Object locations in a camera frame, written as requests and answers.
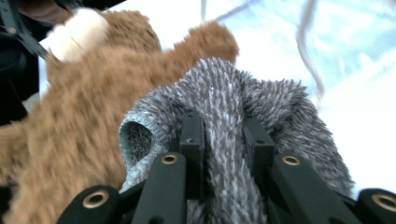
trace gray fur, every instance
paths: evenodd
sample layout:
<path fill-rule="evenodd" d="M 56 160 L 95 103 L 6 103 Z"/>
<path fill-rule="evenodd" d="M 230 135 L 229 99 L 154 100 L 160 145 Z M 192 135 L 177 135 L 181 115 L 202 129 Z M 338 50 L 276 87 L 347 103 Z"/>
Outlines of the gray fur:
<path fill-rule="evenodd" d="M 242 133 L 246 112 L 265 127 L 278 151 L 296 152 L 308 159 L 330 188 L 350 195 L 353 182 L 347 167 L 304 91 L 294 81 L 259 81 L 220 59 L 201 60 L 178 83 L 151 91 L 127 114 L 120 127 L 128 171 L 123 190 L 147 178 L 149 167 L 141 166 L 136 154 L 150 152 L 145 164 L 152 162 L 154 154 L 167 149 L 172 131 L 180 130 L 184 115 L 195 110 L 205 121 L 209 144 L 206 179 L 211 193 L 202 203 L 188 203 L 189 223 L 267 222 L 262 196 L 247 167 Z M 131 129 L 136 117 L 145 120 L 146 115 L 151 117 L 146 127 L 151 135 L 142 134 L 142 122 Z"/>

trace brown teddy bear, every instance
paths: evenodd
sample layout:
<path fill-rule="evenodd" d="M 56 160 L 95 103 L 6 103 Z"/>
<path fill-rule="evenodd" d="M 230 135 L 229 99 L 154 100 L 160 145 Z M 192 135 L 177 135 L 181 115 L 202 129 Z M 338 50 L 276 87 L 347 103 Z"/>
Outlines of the brown teddy bear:
<path fill-rule="evenodd" d="M 162 52 L 136 11 L 84 8 L 49 37 L 58 41 L 46 59 L 49 91 L 27 119 L 0 129 L 0 185 L 16 185 L 5 223 L 56 223 L 84 189 L 119 189 L 126 174 L 118 131 L 134 101 L 202 58 L 234 63 L 238 54 L 233 35 L 215 22 Z"/>

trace brown fur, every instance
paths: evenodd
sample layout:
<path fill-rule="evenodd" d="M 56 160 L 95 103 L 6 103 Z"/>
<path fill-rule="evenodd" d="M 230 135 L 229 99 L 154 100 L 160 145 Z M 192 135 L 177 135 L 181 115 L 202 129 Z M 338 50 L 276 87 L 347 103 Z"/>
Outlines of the brown fur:
<path fill-rule="evenodd" d="M 29 118 L 0 129 L 0 185 L 19 185 L 6 223 L 56 223 L 84 189 L 119 189 L 125 170 L 118 130 L 134 101 L 177 81 L 201 58 L 234 63 L 238 53 L 232 34 L 214 22 L 161 52 L 146 17 L 104 15 L 112 26 L 109 40 L 78 63 L 50 54 L 46 97 Z"/>

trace brown plush toy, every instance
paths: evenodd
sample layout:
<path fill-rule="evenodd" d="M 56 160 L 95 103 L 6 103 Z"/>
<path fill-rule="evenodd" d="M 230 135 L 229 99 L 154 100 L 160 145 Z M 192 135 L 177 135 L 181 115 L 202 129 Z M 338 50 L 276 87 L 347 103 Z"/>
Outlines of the brown plush toy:
<path fill-rule="evenodd" d="M 47 58 L 49 91 L 27 119 L 0 129 L 0 185 L 17 186 L 7 224 L 56 223 L 84 189 L 119 189 L 119 127 L 134 101 L 201 58 L 234 63 L 238 53 L 232 34 L 215 22 L 162 52 L 149 19 L 128 11 L 81 9 L 49 37 L 58 41 Z"/>

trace gray plush ear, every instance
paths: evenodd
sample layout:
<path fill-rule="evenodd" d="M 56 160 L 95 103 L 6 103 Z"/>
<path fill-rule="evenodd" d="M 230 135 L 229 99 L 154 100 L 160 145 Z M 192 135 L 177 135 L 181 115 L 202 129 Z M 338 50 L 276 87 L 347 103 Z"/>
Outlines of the gray plush ear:
<path fill-rule="evenodd" d="M 107 39 L 109 24 L 91 8 L 76 9 L 64 25 L 56 25 L 48 34 L 49 51 L 61 62 L 77 62 L 89 49 Z"/>

